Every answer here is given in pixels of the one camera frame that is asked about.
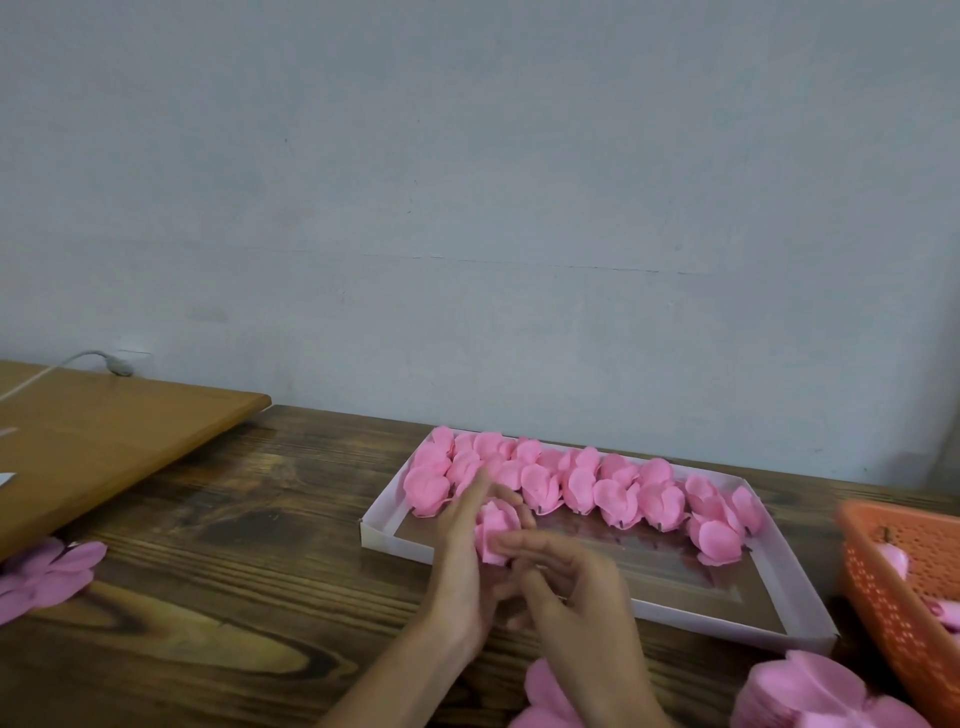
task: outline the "power cord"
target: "power cord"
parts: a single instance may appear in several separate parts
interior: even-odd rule
[[[36,373],[35,375],[31,376],[29,379],[25,379],[24,381],[20,382],[15,387],[13,387],[11,390],[4,392],[4,394],[0,395],[0,401],[9,399],[13,395],[15,395],[17,392],[22,392],[24,389],[29,387],[35,381],[40,379],[42,376],[48,375],[51,372],[53,372],[55,369],[59,369],[60,367],[65,367],[74,359],[79,359],[81,356],[88,356],[91,354],[95,356],[102,356],[104,360],[107,362],[108,371],[111,372],[112,374],[116,374],[117,376],[133,376],[133,364],[131,364],[126,359],[121,359],[119,356],[114,356],[113,354],[109,354],[106,352],[100,352],[96,349],[90,349],[90,350],[87,350],[86,352],[75,353],[70,358],[63,359],[63,361],[60,364],[54,364],[52,367],[47,367],[42,372]]]

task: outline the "pink fabric flower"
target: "pink fabric flower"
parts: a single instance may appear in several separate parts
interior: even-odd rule
[[[538,516],[552,513],[563,504],[560,479],[543,465],[524,466],[520,471],[520,490],[527,505]]]
[[[871,697],[863,680],[822,655],[799,650],[750,670],[731,728],[930,728],[896,698]]]
[[[512,491],[520,490],[520,473],[526,467],[519,460],[508,460],[500,466],[494,480]]]
[[[626,530],[643,518],[637,502],[639,490],[638,485],[625,488],[622,483],[612,478],[597,480],[593,486],[593,500],[600,508],[600,515],[607,525]]]
[[[12,556],[0,569],[0,624],[66,601],[93,581],[106,554],[99,541],[64,551],[63,541],[47,538]]]
[[[403,478],[403,494],[419,519],[440,513],[449,493],[450,481],[427,467],[411,468]]]
[[[596,481],[596,476],[590,468],[574,468],[564,474],[561,493],[564,496],[564,503],[571,511],[585,516],[593,510],[596,504],[593,500],[593,486]]]
[[[491,498],[480,506],[477,513],[476,525],[473,527],[473,541],[477,549],[477,554],[484,564],[495,564],[505,566],[507,557],[495,553],[490,548],[490,537],[494,533],[503,533],[504,531],[518,531],[520,529],[520,516],[516,514],[514,506],[506,500],[500,498]]]
[[[450,458],[437,443],[425,442],[414,450],[413,467],[429,468],[437,475],[443,475],[450,468]]]
[[[640,466],[640,474],[637,477],[640,485],[665,483],[673,480],[673,466],[662,457],[655,457]]]
[[[530,707],[514,718],[510,728],[583,728],[545,659],[527,668],[523,687]]]
[[[763,528],[766,516],[766,509],[760,499],[745,485],[741,485],[733,491],[732,495],[725,498],[739,521],[750,531],[750,535],[758,534]]]
[[[543,445],[540,440],[523,439],[523,442],[517,441],[515,458],[524,465],[533,465],[537,462],[542,450]]]
[[[637,502],[643,518],[662,532],[675,531],[686,521],[686,495],[672,481],[641,486]]]
[[[439,446],[447,457],[453,457],[453,430],[446,425],[434,427],[430,433],[430,442]]]
[[[743,556],[743,540],[721,521],[710,521],[694,513],[687,522],[687,533],[700,549],[697,560],[705,566],[722,567]]]

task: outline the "wood grain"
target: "wood grain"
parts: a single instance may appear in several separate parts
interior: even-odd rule
[[[39,372],[0,360],[0,393]],[[57,369],[0,402],[0,560],[270,406],[251,392]]]
[[[65,529],[110,546],[85,594],[0,627],[0,725],[309,726],[414,613],[428,567],[360,548],[357,521],[429,431],[274,407]],[[688,463],[746,477],[821,593],[839,568],[838,499],[947,513],[955,499]],[[899,693],[844,603],[840,658]],[[638,622],[660,700],[726,726],[770,655]],[[524,705],[532,633],[494,628],[436,725],[503,726]]]

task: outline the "pink petal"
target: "pink petal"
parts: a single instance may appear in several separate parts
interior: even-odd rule
[[[686,522],[686,534],[697,548],[700,548],[700,529],[706,522],[707,519],[696,513],[691,514],[690,520]]]
[[[477,476],[477,471],[480,470],[482,465],[483,463],[473,460],[464,467],[464,476],[457,482],[456,486],[454,487],[453,497],[460,497],[460,494],[470,487],[470,483],[473,482],[473,478]]]
[[[630,461],[627,460],[627,458],[619,452],[611,452],[604,457],[603,462],[600,463],[600,477],[601,479],[609,480],[613,478],[614,473],[621,468],[626,468],[628,465],[630,465]]]
[[[83,571],[93,569],[107,555],[107,545],[99,541],[74,546],[50,565],[51,571]]]
[[[0,624],[6,624],[27,614],[33,606],[34,601],[27,590],[16,590],[0,595]]]
[[[561,720],[546,708],[530,706],[510,721],[509,728],[583,728],[584,724]]]
[[[20,589],[26,581],[27,577],[21,576],[18,573],[3,574],[0,576],[0,595],[12,592],[15,589]]]
[[[641,485],[665,483],[673,480],[673,466],[662,457],[652,458],[640,466],[639,478]]]
[[[960,602],[927,598],[924,603],[950,632],[960,632]]]
[[[519,460],[508,460],[496,472],[496,482],[505,485],[512,491],[520,490],[520,471],[524,466]]]
[[[684,483],[684,490],[688,496],[696,496],[699,498],[708,498],[712,496],[719,496],[720,491],[717,490],[717,487],[713,485],[704,475],[699,473],[691,473]]]
[[[473,452],[473,438],[476,434],[473,432],[461,432],[453,438],[453,456],[463,454],[464,452]]]
[[[639,472],[640,468],[633,463],[627,463],[627,465],[625,465],[623,468],[620,468],[620,470],[613,473],[611,478],[616,480],[621,485],[629,487],[630,484],[634,482],[634,478],[636,478]]]
[[[532,465],[540,457],[542,448],[540,440],[525,440],[516,446],[516,459],[521,463]]]
[[[548,513],[553,513],[563,504],[564,499],[560,493],[560,479],[556,475],[551,474],[550,482],[547,484],[546,498],[543,499],[543,503],[538,507],[537,515],[545,516]]]
[[[736,511],[740,522],[755,536],[763,528],[764,508],[760,499],[750,492],[745,485],[741,485],[731,496],[731,506]]]
[[[861,711],[867,702],[867,686],[851,670],[829,657],[792,649],[786,653],[787,662],[794,667],[794,683],[804,689],[782,683],[765,686],[768,692],[790,707],[816,713],[845,713]]]
[[[444,498],[443,500],[438,500],[436,503],[426,505],[422,508],[414,508],[411,513],[419,519],[432,519],[444,510],[444,503],[446,502],[446,498]]]
[[[34,585],[34,607],[44,609],[66,601],[93,581],[93,571],[51,571]]]
[[[733,529],[733,532],[736,534],[737,538],[740,541],[743,541],[747,538],[747,529],[744,527],[743,523],[740,522],[740,519],[736,516],[736,512],[723,500],[723,521]]]
[[[906,555],[906,551],[893,544],[877,544],[876,548],[880,555],[894,568],[894,571],[900,575],[900,578],[905,579],[910,571],[910,557]]]
[[[593,500],[600,507],[604,521],[616,528],[628,528],[639,510],[636,493],[630,497],[622,484],[610,478],[597,480]]]
[[[413,467],[428,467],[437,475],[443,475],[450,468],[450,459],[436,443],[423,443],[414,451]]]
[[[505,458],[499,452],[495,452],[493,455],[486,458],[483,461],[483,464],[486,466],[487,472],[490,473],[490,477],[496,480],[496,476],[500,472],[500,468],[502,468],[503,464],[506,462],[507,458]]]
[[[889,695],[882,695],[865,713],[875,728],[930,728],[917,711]]]
[[[709,521],[725,521],[724,500],[720,495],[701,497],[696,493],[688,493],[690,510]]]
[[[558,471],[572,471],[577,467],[577,454],[580,451],[576,448],[570,448],[561,455],[560,462],[557,464]]]
[[[453,458],[453,463],[450,465],[450,469],[446,472],[446,477],[454,485],[460,485],[464,481],[467,482],[467,485],[473,480],[477,474],[477,470],[480,468],[480,455],[478,455],[473,450],[467,450],[461,452],[455,458]]]
[[[44,573],[54,559],[62,553],[63,541],[48,536],[35,546],[11,556],[3,565],[3,572],[19,573],[24,576]]]
[[[640,510],[640,485],[639,483],[632,483],[629,488],[627,488],[627,512],[632,513],[633,515],[630,519],[623,524],[623,529],[632,528],[643,520],[643,511]]]
[[[660,494],[663,501],[663,516],[658,528],[666,533],[677,530],[686,521],[686,496],[675,485],[668,485]]]
[[[663,491],[665,483],[650,483],[640,487],[636,502],[639,505],[643,518],[655,528],[663,522]]]
[[[587,468],[596,473],[600,467],[600,451],[594,447],[583,448],[574,456],[573,462],[578,468]]]
[[[497,452],[500,443],[503,442],[503,435],[499,432],[481,432],[473,440],[473,449],[483,460]]]
[[[580,722],[573,705],[567,699],[564,691],[557,682],[553,670],[547,664],[544,658],[540,658],[527,668],[527,676],[523,681],[523,687],[527,691],[527,699],[535,708],[543,708],[550,715],[561,721]],[[544,725],[556,725],[557,723],[545,723]]]
[[[509,437],[505,437],[496,451],[500,453],[500,456],[504,460],[510,460],[516,453],[516,441],[511,440]]]
[[[446,425],[434,427],[430,433],[430,440],[436,443],[444,451],[447,457],[453,454],[453,430]]]
[[[420,518],[436,514],[449,491],[450,481],[426,467],[412,468],[403,479],[403,493]]]
[[[564,502],[574,513],[585,516],[593,510],[593,485],[596,478],[588,468],[576,468],[564,479]]]
[[[708,566],[723,566],[739,561],[743,555],[743,542],[725,523],[707,521],[700,526],[700,550],[697,558]]]
[[[540,457],[537,458],[537,464],[543,465],[551,473],[556,473],[560,470],[560,461],[563,457],[564,454],[558,449],[544,448]]]
[[[543,465],[525,465],[520,471],[520,488],[523,489],[524,496],[527,493],[533,494],[539,500],[546,497],[547,489],[550,485],[550,471]]]

